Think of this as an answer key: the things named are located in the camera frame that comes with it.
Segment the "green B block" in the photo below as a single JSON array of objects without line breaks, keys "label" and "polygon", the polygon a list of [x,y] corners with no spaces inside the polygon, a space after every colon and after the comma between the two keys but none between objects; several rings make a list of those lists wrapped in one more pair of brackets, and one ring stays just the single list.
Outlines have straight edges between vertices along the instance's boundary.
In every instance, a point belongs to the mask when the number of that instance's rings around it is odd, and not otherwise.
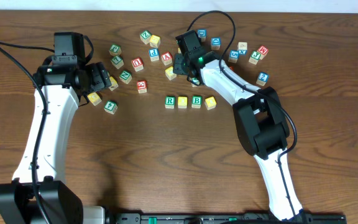
[{"label": "green B block", "polygon": [[202,97],[196,95],[192,96],[191,107],[201,108],[201,105],[202,105]]}]

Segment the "yellow O block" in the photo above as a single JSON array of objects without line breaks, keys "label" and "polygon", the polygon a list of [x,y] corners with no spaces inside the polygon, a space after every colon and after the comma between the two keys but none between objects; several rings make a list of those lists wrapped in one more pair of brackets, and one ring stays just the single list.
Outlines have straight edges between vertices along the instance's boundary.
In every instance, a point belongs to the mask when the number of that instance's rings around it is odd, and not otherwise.
[{"label": "yellow O block", "polygon": [[179,109],[186,109],[188,106],[188,97],[187,96],[179,96],[177,104],[178,104]]},{"label": "yellow O block", "polygon": [[206,98],[204,103],[206,105],[207,110],[214,109],[216,107],[216,105],[217,105],[216,99],[213,96],[210,96],[210,97]]}]

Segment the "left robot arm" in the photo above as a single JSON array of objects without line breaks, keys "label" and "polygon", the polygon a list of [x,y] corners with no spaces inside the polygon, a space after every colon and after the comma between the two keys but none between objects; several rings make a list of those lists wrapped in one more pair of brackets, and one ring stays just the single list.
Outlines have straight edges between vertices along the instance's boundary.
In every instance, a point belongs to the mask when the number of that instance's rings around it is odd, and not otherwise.
[{"label": "left robot arm", "polygon": [[34,74],[35,109],[21,162],[8,184],[0,184],[0,215],[5,223],[113,223],[101,206],[84,206],[65,185],[70,127],[81,98],[109,88],[103,63],[91,63],[89,38],[56,32],[54,48]]}]

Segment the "green R block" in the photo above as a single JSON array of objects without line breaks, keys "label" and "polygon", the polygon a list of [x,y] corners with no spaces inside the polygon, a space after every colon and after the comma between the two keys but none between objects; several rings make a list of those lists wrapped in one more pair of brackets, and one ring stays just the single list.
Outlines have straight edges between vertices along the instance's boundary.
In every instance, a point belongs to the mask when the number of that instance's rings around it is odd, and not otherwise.
[{"label": "green R block", "polygon": [[165,108],[166,109],[174,109],[175,108],[175,97],[174,96],[166,96],[165,97]]}]

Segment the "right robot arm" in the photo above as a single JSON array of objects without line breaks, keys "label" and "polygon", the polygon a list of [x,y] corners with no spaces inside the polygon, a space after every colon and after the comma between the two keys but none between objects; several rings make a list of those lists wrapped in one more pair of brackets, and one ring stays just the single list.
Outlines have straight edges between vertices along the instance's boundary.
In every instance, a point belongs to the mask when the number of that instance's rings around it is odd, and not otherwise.
[{"label": "right robot arm", "polygon": [[282,108],[277,92],[260,89],[231,70],[220,55],[207,51],[193,30],[176,37],[181,50],[174,72],[197,78],[218,92],[231,106],[237,136],[244,150],[257,161],[268,192],[269,209],[280,221],[298,221],[303,207],[298,200],[288,167],[287,143],[296,134],[294,122]]}]

